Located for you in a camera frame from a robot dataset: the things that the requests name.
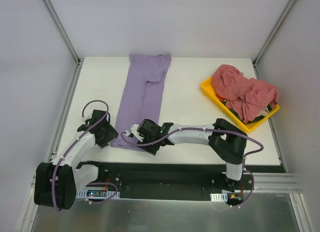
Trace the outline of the purple t shirt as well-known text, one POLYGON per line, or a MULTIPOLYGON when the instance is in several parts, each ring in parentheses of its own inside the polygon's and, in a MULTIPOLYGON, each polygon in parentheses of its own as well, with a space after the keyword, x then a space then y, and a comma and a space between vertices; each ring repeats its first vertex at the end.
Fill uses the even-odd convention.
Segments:
POLYGON ((165 79, 171 65, 170 55, 130 54, 130 66, 118 109, 115 130, 131 129, 149 119, 159 122, 165 79))

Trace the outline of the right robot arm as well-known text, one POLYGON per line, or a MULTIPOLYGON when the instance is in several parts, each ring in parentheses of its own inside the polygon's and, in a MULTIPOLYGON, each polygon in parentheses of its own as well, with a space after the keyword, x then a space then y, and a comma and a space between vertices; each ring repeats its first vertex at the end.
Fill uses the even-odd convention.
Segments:
POLYGON ((165 122, 161 126, 150 119, 134 124, 126 134, 136 138, 142 149, 155 155, 160 147, 178 144, 209 146, 226 163, 225 184, 237 189, 243 183, 243 155, 247 145, 247 134, 228 122, 218 118, 206 125, 180 125, 165 122))

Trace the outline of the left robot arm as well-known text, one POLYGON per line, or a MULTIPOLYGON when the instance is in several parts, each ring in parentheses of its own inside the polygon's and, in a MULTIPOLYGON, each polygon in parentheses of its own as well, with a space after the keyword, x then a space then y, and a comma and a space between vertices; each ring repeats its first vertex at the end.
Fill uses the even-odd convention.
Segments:
POLYGON ((68 147, 50 162, 42 162, 36 168, 34 203, 68 210, 74 204, 76 194, 87 185, 92 183, 99 187, 107 183, 109 180, 101 165, 80 163, 92 149, 107 147, 118 135, 110 124, 109 112, 93 110, 68 147))

